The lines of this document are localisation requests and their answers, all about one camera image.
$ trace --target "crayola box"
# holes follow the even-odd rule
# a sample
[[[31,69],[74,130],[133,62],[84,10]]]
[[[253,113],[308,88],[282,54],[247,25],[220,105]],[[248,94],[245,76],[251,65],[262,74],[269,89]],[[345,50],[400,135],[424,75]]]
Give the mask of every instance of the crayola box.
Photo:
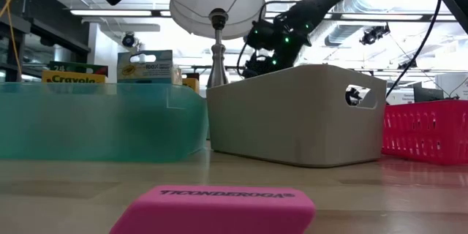
[[[44,70],[43,83],[105,83],[105,75]]]
[[[192,88],[197,94],[200,94],[200,81],[195,78],[183,79],[184,86]]]
[[[172,50],[119,53],[117,83],[168,83],[182,85],[181,70],[173,63]]]
[[[105,75],[109,77],[109,67],[75,62],[51,61],[49,69],[55,71]]]

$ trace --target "yellow box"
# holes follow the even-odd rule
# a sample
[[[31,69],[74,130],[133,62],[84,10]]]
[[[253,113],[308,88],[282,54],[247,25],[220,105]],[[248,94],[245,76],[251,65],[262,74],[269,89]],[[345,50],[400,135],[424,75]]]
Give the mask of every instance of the yellow box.
[[[183,79],[184,86],[192,88],[197,94],[200,94],[200,82],[194,78]]]
[[[44,70],[43,83],[105,83],[104,75]]]

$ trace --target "white lamp shade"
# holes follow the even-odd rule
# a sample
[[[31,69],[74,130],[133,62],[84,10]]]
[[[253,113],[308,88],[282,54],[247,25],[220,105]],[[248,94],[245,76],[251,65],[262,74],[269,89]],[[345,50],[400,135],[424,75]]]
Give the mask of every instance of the white lamp shade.
[[[173,20],[190,34],[214,38],[214,29],[208,17],[215,8],[222,8],[229,18],[222,30],[222,39],[247,35],[252,21],[258,19],[265,0],[170,0]]]

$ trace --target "translucent teal container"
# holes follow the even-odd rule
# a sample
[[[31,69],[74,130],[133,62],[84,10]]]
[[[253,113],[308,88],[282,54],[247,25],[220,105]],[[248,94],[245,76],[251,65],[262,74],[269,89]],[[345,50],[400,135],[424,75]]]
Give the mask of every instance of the translucent teal container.
[[[205,145],[205,100],[170,84],[0,84],[0,159],[174,162]]]

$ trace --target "wooden table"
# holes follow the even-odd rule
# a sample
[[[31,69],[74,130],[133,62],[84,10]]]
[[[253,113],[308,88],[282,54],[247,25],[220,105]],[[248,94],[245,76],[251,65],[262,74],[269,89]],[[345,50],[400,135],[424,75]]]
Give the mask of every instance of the wooden table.
[[[135,198],[160,184],[295,187],[318,208],[307,233],[468,231],[468,166],[387,158],[310,169],[204,151],[165,165],[0,161],[0,233],[108,233]]]

